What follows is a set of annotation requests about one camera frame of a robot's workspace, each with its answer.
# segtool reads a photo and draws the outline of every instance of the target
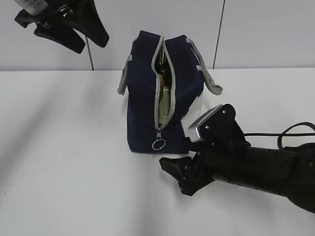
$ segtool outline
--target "white table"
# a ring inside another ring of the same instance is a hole
[[[244,132],[315,122],[315,69],[210,72],[225,90],[203,111],[233,104]],[[159,156],[130,152],[120,74],[0,73],[1,236],[315,235],[315,215],[283,197],[219,182],[182,195]]]

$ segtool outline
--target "toiletry bag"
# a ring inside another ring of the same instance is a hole
[[[160,79],[156,60],[163,50],[171,74],[170,107],[165,122],[158,122]],[[222,93],[208,73],[195,44],[185,35],[164,40],[141,31],[133,42],[118,93],[128,87],[127,141],[139,153],[188,153],[181,119],[203,92],[204,83],[215,95]]]

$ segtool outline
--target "bag handle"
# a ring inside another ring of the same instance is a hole
[[[203,81],[205,82],[208,90],[215,95],[221,95],[223,88],[220,85],[216,85],[215,81],[207,71],[205,61],[203,60],[202,55],[197,49],[195,43],[190,38],[186,38],[186,42],[191,45],[193,52],[196,54],[199,60],[200,65],[196,67],[197,70],[202,73]]]
[[[123,69],[122,77],[120,79],[119,87],[117,89],[118,94],[124,95],[127,88],[127,74],[128,74],[128,63],[132,61],[132,55],[129,55]]]

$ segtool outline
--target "metal ring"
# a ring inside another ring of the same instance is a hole
[[[159,148],[155,148],[154,146],[158,143],[158,142],[163,142],[163,145]],[[166,140],[165,139],[158,139],[158,140],[155,140],[153,143],[152,143],[152,149],[155,150],[155,151],[158,151],[158,150],[161,150],[165,147],[166,145]]]

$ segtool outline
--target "white wall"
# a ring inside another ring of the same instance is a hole
[[[91,45],[95,69],[122,69],[140,30],[165,39],[187,35],[212,67],[222,0],[95,0],[111,39],[104,50]]]
[[[314,67],[315,1],[226,0],[216,68]]]
[[[172,38],[191,37],[212,68],[223,0],[95,0],[110,35],[105,49],[91,42],[97,70],[122,69],[140,30]],[[216,68],[313,67],[313,0],[226,0]],[[14,17],[21,8],[0,2],[0,71],[90,70],[87,50],[81,55],[35,37]]]

